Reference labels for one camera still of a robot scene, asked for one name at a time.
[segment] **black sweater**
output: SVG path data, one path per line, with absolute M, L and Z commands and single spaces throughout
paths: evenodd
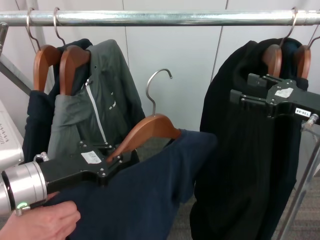
M 296 182 L 301 121 L 284 116 L 268 119 L 260 109 L 242 110 L 229 101 L 230 90 L 265 98 L 268 89 L 247 85 L 248 74 L 268 73 L 264 51 L 281 39 L 248 42 L 219 69 L 206 93 L 200 131 L 214 133 L 217 156 L 196 178 L 196 203 L 190 214 L 194 240 L 270 239 Z M 281 76 L 297 68 L 288 39 L 282 47 Z M 306 90 L 308 81 L 297 79 Z

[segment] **empty hanger hook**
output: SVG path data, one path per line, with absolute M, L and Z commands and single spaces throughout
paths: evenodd
M 65 46 L 66 42 L 62 37 L 60 37 L 60 35 L 58 33 L 58 29 L 57 29 L 57 11 L 58 10 L 60 10 L 60 8 L 56 7 L 53 11 L 53 25 L 54 25 L 54 30 L 55 30 L 56 36 L 63 42 L 63 46 Z
M 166 68 L 163 68 L 163 69 L 160 69 L 159 71 L 156 71 L 149 79 L 148 83 L 146 84 L 146 89 L 145 89 L 145 94 L 147 96 L 148 99 L 150 99 L 150 101 L 153 103 L 153 111 L 152 111 L 152 115 L 155 116 L 156 115 L 156 102 L 150 97 L 149 95 L 149 86 L 150 86 L 150 83 L 151 83 L 151 80 L 155 77 L 155 75 L 157 75 L 158 73 L 160 73 L 161 71 L 167 71 L 167 73 L 169 74 L 169 77 L 172 79 L 172 75 L 171 75 L 171 72 L 166 69 Z
M 297 21 L 297 16 L 298 16 L 298 9 L 296 7 L 293 7 L 291 10 L 294 10 L 294 19 L 293 19 L 293 23 L 292 23 L 292 27 L 288 33 L 287 36 L 285 36 L 284 38 L 282 38 L 281 42 L 280 42 L 280 48 L 282 47 L 282 45 L 284 44 L 285 40 L 291 35 L 292 31 L 295 28 L 296 25 L 296 21 Z
M 309 44 L 308 44 L 308 49 L 311 48 L 311 46 L 312 46 L 312 44 L 314 43 L 315 40 L 320 39 L 320 36 L 314 38 L 318 27 L 319 27 L 319 25 L 316 26 L 316 28 L 315 28 L 315 30 L 314 30 L 314 32 L 313 32 L 313 34 L 312 34 L 312 37 L 311 37 L 311 39 L 310 39 L 310 41 L 309 41 Z
M 36 41 L 36 44 L 38 45 L 38 48 L 40 50 L 40 44 L 39 44 L 38 39 L 33 37 L 32 34 L 31 34 L 31 31 L 30 31 L 30 22 L 31 22 L 30 13 L 33 10 L 35 10 L 35 9 L 33 7 L 30 7 L 29 10 L 28 10 L 28 13 L 26 15 L 26 31 L 28 32 L 29 37 Z

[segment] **label sticker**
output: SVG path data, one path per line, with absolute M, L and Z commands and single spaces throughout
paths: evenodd
M 287 89 L 281 89 L 281 90 L 276 91 L 275 96 L 279 96 L 279 97 L 287 99 L 288 97 L 290 97 L 293 90 L 294 89 L 291 87 L 289 87 Z
M 100 158 L 94 151 L 81 153 L 82 157 L 86 160 L 88 164 L 99 164 L 101 163 Z
M 310 111 L 303 110 L 303 109 L 298 108 L 298 107 L 295 109 L 295 113 L 299 114 L 301 116 L 307 117 L 307 118 L 310 118 L 310 116 L 311 116 L 311 112 Z

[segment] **metal rail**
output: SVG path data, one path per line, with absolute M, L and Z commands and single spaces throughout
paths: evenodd
M 0 23 L 26 26 L 27 11 L 0 11 Z M 54 11 L 34 10 L 31 26 L 53 26 Z M 288 26 L 294 12 L 277 11 L 63 11 L 60 26 Z M 320 24 L 320 11 L 300 10 L 296 26 Z

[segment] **metal pole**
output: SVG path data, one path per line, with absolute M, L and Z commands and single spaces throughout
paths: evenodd
M 30 95 L 32 82 L 4 54 L 0 56 L 0 72 L 25 94 Z
M 8 25 L 4 22 L 0 23 L 0 56 L 2 54 L 2 50 L 4 49 L 4 44 L 8 32 Z
M 320 140 L 316 142 L 316 145 L 314 147 L 310 160 L 306 166 L 306 169 L 304 171 L 299 187 L 295 193 L 295 196 L 289 208 L 288 214 L 285 217 L 284 223 L 281 227 L 277 240 L 286 240 L 286 237 L 288 236 L 288 232 L 296 218 L 298 210 L 307 193 L 310 182 L 318 166 L 319 157 L 320 157 Z
M 31 26 L 53 26 L 54 11 L 32 11 Z M 1 11 L 0 22 L 26 26 L 27 11 Z M 60 26 L 289 26 L 294 13 L 277 11 L 63 11 Z M 296 26 L 320 24 L 320 11 L 300 10 Z

